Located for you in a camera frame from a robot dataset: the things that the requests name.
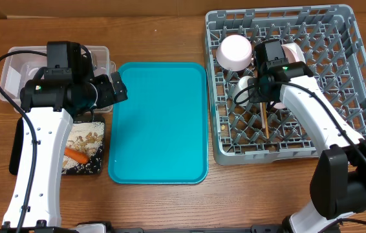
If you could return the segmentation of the small white round cup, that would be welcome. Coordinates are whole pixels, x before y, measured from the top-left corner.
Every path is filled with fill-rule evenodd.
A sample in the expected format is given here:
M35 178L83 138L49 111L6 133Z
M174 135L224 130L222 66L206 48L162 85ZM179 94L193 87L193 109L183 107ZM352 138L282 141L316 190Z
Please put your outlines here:
M253 76L243 76L237 83L237 85L235 86L235 89L232 93L232 99L235 99L235 96L240 93L243 89L248 87L248 81L252 79L254 80L255 78ZM244 91L242 92L238 98L237 98L237 102L242 102L243 100L247 99L248 97L248 91Z

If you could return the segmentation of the wooden chopstick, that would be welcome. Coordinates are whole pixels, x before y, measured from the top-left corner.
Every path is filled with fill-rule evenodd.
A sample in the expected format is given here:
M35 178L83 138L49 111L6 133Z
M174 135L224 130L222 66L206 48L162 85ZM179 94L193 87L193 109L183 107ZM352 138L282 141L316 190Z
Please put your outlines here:
M268 120L267 120L267 114L265 113L265 122L266 122L266 128L264 129L265 130L265 136L266 136L266 139L268 140L269 139L269 130L268 130Z

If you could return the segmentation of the small white bowl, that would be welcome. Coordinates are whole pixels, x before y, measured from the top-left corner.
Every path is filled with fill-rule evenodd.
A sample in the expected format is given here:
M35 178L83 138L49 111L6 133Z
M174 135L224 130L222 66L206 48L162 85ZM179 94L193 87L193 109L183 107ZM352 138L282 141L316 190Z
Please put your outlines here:
M296 43L287 43L281 45L289 63L302 61L306 63L303 51L300 46Z

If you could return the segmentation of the white bowl with food scraps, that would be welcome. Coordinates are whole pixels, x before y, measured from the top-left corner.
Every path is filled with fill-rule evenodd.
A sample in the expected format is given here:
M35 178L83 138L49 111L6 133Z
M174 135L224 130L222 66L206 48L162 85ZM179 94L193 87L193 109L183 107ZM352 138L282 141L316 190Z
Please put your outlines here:
M216 59L223 69L244 70L252 62L252 44L244 36L228 36L219 45Z

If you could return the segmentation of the orange carrot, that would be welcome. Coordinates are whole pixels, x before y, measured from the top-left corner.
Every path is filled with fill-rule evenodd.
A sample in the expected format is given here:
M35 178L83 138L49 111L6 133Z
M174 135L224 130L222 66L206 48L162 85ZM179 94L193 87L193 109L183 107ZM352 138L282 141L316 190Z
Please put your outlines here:
M89 157L85 153L70 148L65 148L64 154L80 164L87 164L89 161Z

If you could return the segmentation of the large white plate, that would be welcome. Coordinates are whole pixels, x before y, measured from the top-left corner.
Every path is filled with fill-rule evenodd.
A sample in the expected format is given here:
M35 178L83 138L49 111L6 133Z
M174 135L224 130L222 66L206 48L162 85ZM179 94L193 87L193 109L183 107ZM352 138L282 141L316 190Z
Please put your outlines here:
M271 106L275 109L285 109L286 106L281 102L271 102Z

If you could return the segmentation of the white plastic fork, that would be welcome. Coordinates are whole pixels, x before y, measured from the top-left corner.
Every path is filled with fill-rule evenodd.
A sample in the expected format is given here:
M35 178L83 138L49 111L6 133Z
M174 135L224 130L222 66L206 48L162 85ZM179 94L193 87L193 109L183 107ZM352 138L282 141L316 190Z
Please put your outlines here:
M265 122L266 108L264 106L264 103L260 103L259 106L260 106L261 125L262 125L262 128L265 129L266 128L266 122Z

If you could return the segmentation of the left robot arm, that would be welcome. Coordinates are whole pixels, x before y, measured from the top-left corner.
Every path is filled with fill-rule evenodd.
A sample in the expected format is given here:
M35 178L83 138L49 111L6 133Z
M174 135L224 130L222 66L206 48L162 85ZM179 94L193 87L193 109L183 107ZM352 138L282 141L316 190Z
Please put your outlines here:
M14 54L0 56L0 62ZM43 56L47 64L21 89L19 104L0 86L1 95L23 119L16 185L0 232L66 232L61 226L59 192L74 119L127 100L118 72L94 75L86 46L50 41Z

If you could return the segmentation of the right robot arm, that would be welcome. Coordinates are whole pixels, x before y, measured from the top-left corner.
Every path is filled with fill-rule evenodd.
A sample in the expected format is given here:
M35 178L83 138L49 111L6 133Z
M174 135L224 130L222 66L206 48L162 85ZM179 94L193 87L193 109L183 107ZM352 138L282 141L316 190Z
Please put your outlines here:
M339 232L344 222L366 211L366 139L349 126L321 92L299 47L278 39L255 46L257 80L248 84L249 101L281 102L304 127L319 154L310 182L310 202L286 217L279 232Z

